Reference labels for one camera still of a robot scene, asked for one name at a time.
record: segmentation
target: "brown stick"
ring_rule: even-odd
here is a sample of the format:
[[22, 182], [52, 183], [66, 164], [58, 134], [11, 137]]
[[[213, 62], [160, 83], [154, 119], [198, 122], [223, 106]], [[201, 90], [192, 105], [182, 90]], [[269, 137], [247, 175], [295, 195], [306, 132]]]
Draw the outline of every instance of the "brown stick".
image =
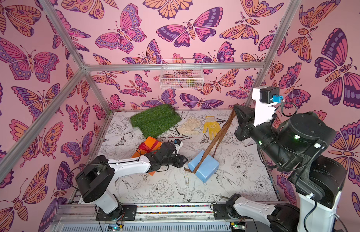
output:
[[215, 146], [216, 142], [219, 143], [218, 145], [221, 143], [222, 139], [224, 138], [226, 132], [228, 131], [228, 128], [230, 127], [233, 118], [235, 117], [235, 112], [234, 110], [232, 110], [232, 112], [229, 115], [228, 121], [224, 124], [224, 126], [221, 128], [221, 130], [217, 133], [217, 135], [214, 137], [214, 139], [212, 140], [212, 142], [210, 143], [210, 145], [207, 147], [207, 149], [205, 150], [205, 153], [203, 154], [201, 161], [198, 163], [198, 165], [194, 168], [193, 171], [190, 171], [190, 169], [184, 169], [185, 171], [189, 171], [192, 172], [193, 174], [195, 174], [198, 170], [198, 168], [201, 166], [202, 162], [205, 160], [205, 158], [207, 157], [207, 155], [210, 153], [210, 151], [212, 150], [212, 148]]

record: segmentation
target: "red ribbon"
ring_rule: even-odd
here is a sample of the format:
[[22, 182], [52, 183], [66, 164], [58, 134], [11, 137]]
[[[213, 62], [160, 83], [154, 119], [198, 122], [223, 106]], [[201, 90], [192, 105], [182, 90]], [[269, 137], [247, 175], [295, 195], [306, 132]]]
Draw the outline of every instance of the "red ribbon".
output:
[[140, 144], [140, 146], [139, 146], [139, 149], [144, 150], [144, 151], [146, 151], [147, 153], [149, 153], [149, 152], [151, 152], [151, 151], [154, 150], [155, 146], [156, 146], [158, 143], [159, 143], [159, 141], [156, 140], [156, 141], [154, 142], [154, 144], [152, 145], [152, 147], [149, 148], [144, 142], [142, 142], [142, 143]]

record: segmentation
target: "blue wrapped box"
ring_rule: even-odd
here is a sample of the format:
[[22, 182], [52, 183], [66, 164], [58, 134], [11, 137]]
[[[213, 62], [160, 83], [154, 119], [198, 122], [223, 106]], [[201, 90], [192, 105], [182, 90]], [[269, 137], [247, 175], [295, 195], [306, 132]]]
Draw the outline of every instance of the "blue wrapped box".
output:
[[[205, 151], [201, 151], [198, 153], [198, 155], [188, 163], [188, 167], [191, 171], [194, 170], [194, 168], [198, 165], [198, 163], [201, 161], [201, 158]], [[216, 170], [219, 168], [219, 162], [217, 162], [212, 156], [207, 155], [205, 160], [202, 162], [201, 166], [199, 166], [196, 176], [203, 181], [203, 183], [206, 183], [206, 181], [216, 172]]]

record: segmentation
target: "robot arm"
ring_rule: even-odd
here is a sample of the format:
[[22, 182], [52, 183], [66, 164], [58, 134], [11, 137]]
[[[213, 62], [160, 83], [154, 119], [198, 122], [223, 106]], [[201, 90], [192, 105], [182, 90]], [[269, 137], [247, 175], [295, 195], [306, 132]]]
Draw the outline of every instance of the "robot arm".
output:
[[[256, 100], [256, 109], [234, 106], [239, 123], [235, 136], [239, 141], [251, 137], [276, 163], [278, 171], [293, 171], [287, 181], [296, 187], [300, 209], [291, 204], [261, 204], [234, 194], [226, 204], [229, 215], [254, 218], [270, 225], [274, 232], [332, 232], [346, 170], [321, 153], [331, 144], [335, 130], [308, 112], [292, 115], [276, 131], [272, 127], [276, 118], [274, 105], [283, 99], [279, 88], [254, 88], [252, 99]], [[307, 216], [314, 202], [317, 207]]]
[[83, 201], [94, 202], [109, 218], [118, 218], [122, 207], [107, 190], [109, 183], [122, 176], [157, 171], [162, 166], [182, 167], [188, 161], [185, 156], [178, 154], [182, 146], [182, 142], [176, 139], [174, 142], [164, 142], [158, 151], [125, 160], [108, 160], [99, 155], [76, 176]]

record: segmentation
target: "white glove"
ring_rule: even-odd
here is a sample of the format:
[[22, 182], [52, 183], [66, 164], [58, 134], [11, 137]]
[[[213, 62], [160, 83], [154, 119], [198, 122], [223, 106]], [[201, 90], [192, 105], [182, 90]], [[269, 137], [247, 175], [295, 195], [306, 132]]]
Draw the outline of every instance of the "white glove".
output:
[[188, 120], [183, 123], [177, 131], [180, 134], [199, 134], [199, 131], [195, 131], [194, 129], [201, 126], [201, 122], [196, 118], [189, 117]]

